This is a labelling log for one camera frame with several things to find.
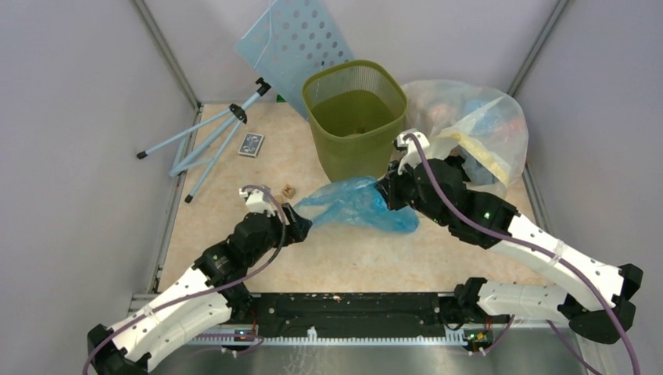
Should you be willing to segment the blue plastic trash bag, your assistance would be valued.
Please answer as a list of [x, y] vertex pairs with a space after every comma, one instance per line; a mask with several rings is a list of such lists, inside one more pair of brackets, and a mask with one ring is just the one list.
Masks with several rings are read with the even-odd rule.
[[415, 211], [407, 207], [390, 210], [376, 183], [373, 177], [353, 177], [326, 184], [300, 199], [295, 211], [315, 227], [343, 224], [389, 233], [415, 232], [420, 223]]

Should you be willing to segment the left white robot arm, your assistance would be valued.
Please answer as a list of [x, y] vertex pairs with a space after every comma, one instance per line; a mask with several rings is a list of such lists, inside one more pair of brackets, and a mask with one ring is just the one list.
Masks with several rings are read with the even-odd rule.
[[212, 326], [246, 320], [252, 296], [244, 283], [262, 271], [256, 263], [268, 252], [273, 262], [281, 249], [304, 241], [312, 226], [290, 204], [246, 214], [168, 289], [124, 320], [93, 327], [82, 372], [149, 374]]

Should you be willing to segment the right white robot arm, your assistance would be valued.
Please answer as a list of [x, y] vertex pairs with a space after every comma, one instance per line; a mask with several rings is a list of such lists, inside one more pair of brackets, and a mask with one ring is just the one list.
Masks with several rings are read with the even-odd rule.
[[643, 271], [633, 265], [599, 262], [537, 227], [515, 206], [489, 192], [466, 188], [458, 168], [429, 162], [435, 181], [423, 165], [389, 164], [376, 183], [391, 210], [410, 207], [445, 227], [460, 241], [505, 255], [550, 281], [546, 286], [509, 284], [471, 277], [453, 291], [454, 320], [478, 323], [489, 316], [520, 316], [565, 323], [580, 336], [601, 344], [620, 339], [619, 329], [633, 326], [632, 296]]

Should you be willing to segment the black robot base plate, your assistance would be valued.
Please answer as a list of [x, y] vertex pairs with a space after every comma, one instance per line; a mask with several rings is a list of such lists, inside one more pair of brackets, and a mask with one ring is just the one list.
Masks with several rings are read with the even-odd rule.
[[463, 308], [450, 293], [262, 293], [231, 321], [267, 338], [302, 337], [311, 327], [323, 338], [414, 338], [508, 318]]

